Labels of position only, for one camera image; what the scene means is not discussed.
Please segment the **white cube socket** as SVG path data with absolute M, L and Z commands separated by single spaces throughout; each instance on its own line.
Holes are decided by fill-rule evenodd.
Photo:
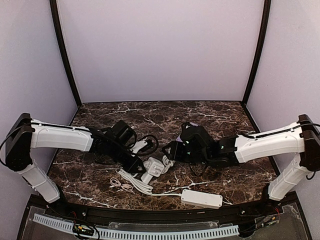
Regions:
M 164 164 L 160 160 L 153 157 L 150 157 L 147 162 L 148 164 L 146 170 L 148 174 L 153 177 L 159 177 L 165 168 Z

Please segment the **white plug with cable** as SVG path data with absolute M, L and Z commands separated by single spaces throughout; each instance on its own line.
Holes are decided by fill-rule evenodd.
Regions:
M 138 190 L 140 193 L 145 194 L 150 197 L 164 197 L 164 196 L 175 196 L 175 197 L 181 197 L 181 193 L 160 193 L 156 194 L 153 193 L 153 187 L 136 179 L 133 177 L 130 173 L 124 171 L 123 169 L 120 169 L 117 172 L 124 180 L 129 181 L 133 187 Z

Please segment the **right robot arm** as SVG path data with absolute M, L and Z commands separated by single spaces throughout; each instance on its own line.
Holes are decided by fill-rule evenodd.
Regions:
M 256 134 L 236 134 L 214 140 L 200 125 L 185 122 L 177 140 L 162 148 L 171 161 L 212 168 L 238 166 L 251 160 L 293 153 L 294 158 L 283 172 L 264 188 L 263 198 L 281 201 L 310 173 L 320 170 L 319 124 L 308 115 L 287 126 Z

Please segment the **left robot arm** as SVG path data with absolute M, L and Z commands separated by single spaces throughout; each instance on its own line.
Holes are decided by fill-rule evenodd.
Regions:
M 19 116 L 1 143 L 5 158 L 0 163 L 22 176 L 44 200 L 52 204 L 62 192 L 31 157 L 31 149 L 77 150 L 110 157 L 130 174 L 146 172 L 139 151 L 147 141 L 137 140 L 135 131 L 123 120 L 107 128 L 66 126 Z

